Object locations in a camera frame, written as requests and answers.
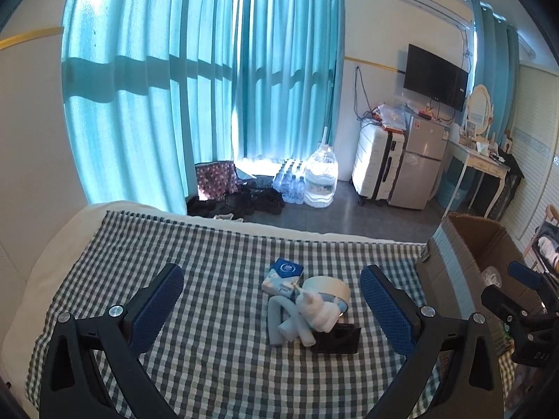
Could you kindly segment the clear plastic bottle red label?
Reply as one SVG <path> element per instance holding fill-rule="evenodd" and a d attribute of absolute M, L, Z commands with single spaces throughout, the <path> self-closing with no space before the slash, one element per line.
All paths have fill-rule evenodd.
<path fill-rule="evenodd" d="M 502 288 L 502 278 L 494 266 L 489 266 L 481 272 L 481 278 L 485 287 L 496 286 Z"/>

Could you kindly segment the black wallet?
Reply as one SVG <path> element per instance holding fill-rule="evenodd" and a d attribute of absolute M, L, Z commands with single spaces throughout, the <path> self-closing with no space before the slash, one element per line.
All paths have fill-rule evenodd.
<path fill-rule="evenodd" d="M 352 355 L 358 352 L 361 328 L 351 323 L 337 323 L 329 333 L 314 331 L 313 336 L 313 353 Z"/>

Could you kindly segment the white tape roll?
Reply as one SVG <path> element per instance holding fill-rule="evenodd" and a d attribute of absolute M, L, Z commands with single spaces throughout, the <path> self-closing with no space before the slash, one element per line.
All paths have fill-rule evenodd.
<path fill-rule="evenodd" d="M 302 288 L 305 291 L 319 294 L 325 302 L 337 304 L 341 315 L 349 309 L 350 287 L 337 278 L 312 276 L 303 282 Z"/>

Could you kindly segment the white bunny plush toy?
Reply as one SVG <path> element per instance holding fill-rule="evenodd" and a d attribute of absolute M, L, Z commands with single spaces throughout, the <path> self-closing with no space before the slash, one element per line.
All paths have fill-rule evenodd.
<path fill-rule="evenodd" d="M 325 301 L 314 292 L 301 291 L 296 305 L 310 327 L 321 333 L 330 333 L 342 314 L 337 304 Z"/>

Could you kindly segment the teal laundry basket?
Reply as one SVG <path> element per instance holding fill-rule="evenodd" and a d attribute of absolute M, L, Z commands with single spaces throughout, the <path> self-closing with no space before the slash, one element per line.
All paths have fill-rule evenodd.
<path fill-rule="evenodd" d="M 467 184 L 466 180 L 463 180 L 460 183 L 458 191 L 455 192 L 457 181 L 457 178 L 448 176 L 446 173 L 443 173 L 440 186 L 436 194 L 436 199 L 439 205 L 442 208 L 450 206 L 450 212 L 454 212 L 459 209 L 469 190 L 469 185 Z"/>

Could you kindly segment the white louvered wardrobe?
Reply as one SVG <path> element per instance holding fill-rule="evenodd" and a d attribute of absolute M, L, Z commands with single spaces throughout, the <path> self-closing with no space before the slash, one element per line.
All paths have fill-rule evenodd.
<path fill-rule="evenodd" d="M 511 138 L 524 179 L 501 222 L 526 248 L 548 205 L 558 205 L 558 76 L 522 64 L 515 90 Z"/>

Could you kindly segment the blue white small packet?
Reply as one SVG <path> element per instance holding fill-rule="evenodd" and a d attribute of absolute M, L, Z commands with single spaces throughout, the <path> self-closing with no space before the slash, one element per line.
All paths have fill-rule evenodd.
<path fill-rule="evenodd" d="M 295 262 L 278 258 L 270 267 L 261 283 L 261 289 L 272 296 L 279 295 L 292 299 L 303 267 Z"/>

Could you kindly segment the silver mini fridge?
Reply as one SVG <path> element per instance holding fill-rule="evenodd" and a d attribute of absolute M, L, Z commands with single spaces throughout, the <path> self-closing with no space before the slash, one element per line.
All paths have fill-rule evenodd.
<path fill-rule="evenodd" d="M 405 145 L 389 205 L 423 210 L 434 191 L 445 153 L 449 128 L 406 113 Z"/>

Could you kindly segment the oval vanity mirror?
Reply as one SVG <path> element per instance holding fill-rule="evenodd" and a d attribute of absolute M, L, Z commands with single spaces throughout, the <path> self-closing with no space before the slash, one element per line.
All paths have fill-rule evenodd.
<path fill-rule="evenodd" d="M 466 106 L 465 129 L 470 138 L 482 136 L 493 122 L 494 106 L 483 84 L 474 87 Z"/>

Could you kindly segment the large water jug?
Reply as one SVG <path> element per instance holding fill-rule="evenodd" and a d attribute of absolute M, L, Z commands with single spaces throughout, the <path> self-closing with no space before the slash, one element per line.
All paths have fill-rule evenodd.
<path fill-rule="evenodd" d="M 314 208 L 332 204 L 337 187 L 339 166 L 333 149 L 321 144 L 305 163 L 303 201 Z"/>

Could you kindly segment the white suitcase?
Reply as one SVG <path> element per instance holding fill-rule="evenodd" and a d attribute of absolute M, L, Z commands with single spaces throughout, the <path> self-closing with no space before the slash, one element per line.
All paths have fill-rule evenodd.
<path fill-rule="evenodd" d="M 388 200 L 396 181 L 405 135 L 382 126 L 363 125 L 354 158 L 351 182 L 364 200 Z"/>

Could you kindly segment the pack of water bottles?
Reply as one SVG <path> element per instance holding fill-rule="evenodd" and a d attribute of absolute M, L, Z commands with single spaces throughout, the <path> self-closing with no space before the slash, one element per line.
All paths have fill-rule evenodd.
<path fill-rule="evenodd" d="M 302 204 L 305 193 L 303 162 L 285 160 L 274 177 L 272 187 L 281 194 L 285 203 Z"/>

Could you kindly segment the black clothes pile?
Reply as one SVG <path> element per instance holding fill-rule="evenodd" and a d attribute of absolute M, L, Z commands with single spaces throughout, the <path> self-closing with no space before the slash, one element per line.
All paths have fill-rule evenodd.
<path fill-rule="evenodd" d="M 256 211 L 277 216 L 284 207 L 285 202 L 281 193 L 273 188 L 253 190 L 242 187 L 238 192 L 225 194 L 220 200 L 192 198 L 187 202 L 189 216 L 201 216 L 207 219 L 225 215 L 242 219 L 252 216 Z"/>

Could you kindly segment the large teal window curtain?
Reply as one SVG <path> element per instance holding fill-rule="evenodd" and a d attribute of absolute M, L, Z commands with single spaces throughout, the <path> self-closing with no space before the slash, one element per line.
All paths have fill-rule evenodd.
<path fill-rule="evenodd" d="M 197 164 L 333 141 L 345 0 L 66 0 L 61 86 L 90 203 L 182 214 Z"/>

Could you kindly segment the black wall television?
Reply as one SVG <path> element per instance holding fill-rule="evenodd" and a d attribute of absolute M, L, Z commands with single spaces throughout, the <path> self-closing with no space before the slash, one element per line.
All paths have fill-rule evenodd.
<path fill-rule="evenodd" d="M 404 78 L 406 90 L 461 111 L 467 84 L 466 70 L 419 46 L 408 46 Z"/>

